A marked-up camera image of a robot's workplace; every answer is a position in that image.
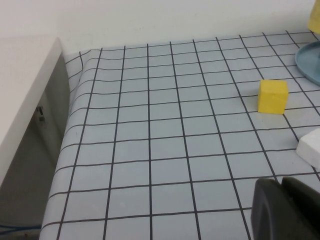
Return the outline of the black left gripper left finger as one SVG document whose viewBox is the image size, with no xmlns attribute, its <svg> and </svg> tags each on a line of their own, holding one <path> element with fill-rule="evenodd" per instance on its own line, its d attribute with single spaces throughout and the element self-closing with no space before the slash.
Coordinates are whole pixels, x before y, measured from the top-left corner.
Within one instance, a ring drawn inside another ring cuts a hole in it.
<svg viewBox="0 0 320 240">
<path fill-rule="evenodd" d="M 272 179 L 255 182 L 251 225 L 255 240 L 318 240 L 317 232 L 287 191 Z"/>
</svg>

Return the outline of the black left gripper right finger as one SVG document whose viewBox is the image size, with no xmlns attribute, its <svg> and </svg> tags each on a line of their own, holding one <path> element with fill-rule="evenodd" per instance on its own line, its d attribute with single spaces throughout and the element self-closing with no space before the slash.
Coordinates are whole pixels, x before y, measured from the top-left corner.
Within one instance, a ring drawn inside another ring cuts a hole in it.
<svg viewBox="0 0 320 240">
<path fill-rule="evenodd" d="M 284 177 L 281 185 L 308 220 L 312 227 L 320 232 L 320 193 L 293 177 Z"/>
</svg>

